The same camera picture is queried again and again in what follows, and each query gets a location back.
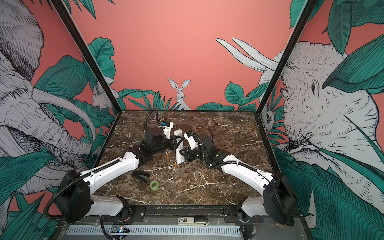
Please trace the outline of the white remote control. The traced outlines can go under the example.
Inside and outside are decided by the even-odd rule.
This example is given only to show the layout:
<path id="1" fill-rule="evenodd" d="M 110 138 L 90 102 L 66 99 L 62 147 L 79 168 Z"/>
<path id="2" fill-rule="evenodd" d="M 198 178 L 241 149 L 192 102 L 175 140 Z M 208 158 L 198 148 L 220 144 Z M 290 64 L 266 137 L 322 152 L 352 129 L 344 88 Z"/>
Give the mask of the white remote control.
<path id="1" fill-rule="evenodd" d="M 176 153 L 177 165 L 179 165 L 185 161 L 185 157 L 181 154 L 181 150 L 184 148 L 183 131 L 182 130 L 175 130 L 174 135 L 177 137 L 177 148 L 175 150 L 175 153 Z"/>

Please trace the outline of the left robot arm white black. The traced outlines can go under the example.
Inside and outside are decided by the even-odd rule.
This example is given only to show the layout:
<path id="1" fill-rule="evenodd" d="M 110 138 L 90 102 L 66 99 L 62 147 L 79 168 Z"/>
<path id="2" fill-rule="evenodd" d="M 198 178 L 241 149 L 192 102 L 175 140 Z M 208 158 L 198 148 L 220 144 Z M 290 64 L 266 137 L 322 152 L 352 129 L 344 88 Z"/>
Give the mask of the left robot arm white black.
<path id="1" fill-rule="evenodd" d="M 176 150 L 183 141 L 182 136 L 167 137 L 162 128 L 151 128 L 139 144 L 125 149 L 120 157 L 81 173 L 66 173 L 58 191 L 45 206 L 44 217 L 50 220 L 63 218 L 67 223 L 87 216 L 111 216 L 119 222 L 128 221 L 132 209 L 123 197 L 103 197 L 94 193 L 117 177 L 145 165 L 155 154 Z"/>

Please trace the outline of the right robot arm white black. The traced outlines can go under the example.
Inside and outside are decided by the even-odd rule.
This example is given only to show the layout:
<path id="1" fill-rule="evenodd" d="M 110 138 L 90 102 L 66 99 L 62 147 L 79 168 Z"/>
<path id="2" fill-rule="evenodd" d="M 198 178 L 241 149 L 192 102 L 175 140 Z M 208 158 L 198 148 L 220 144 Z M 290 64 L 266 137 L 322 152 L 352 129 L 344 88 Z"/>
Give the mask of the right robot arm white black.
<path id="1" fill-rule="evenodd" d="M 256 190 L 261 197 L 246 198 L 238 210 L 238 218 L 267 214 L 275 222 L 292 227 L 292 212 L 297 205 L 295 191 L 288 178 L 281 172 L 268 173 L 240 161 L 226 150 L 217 149 L 214 138 L 190 131 L 184 134 L 189 147 L 181 150 L 186 161 L 200 159 L 210 170 L 229 174 Z"/>

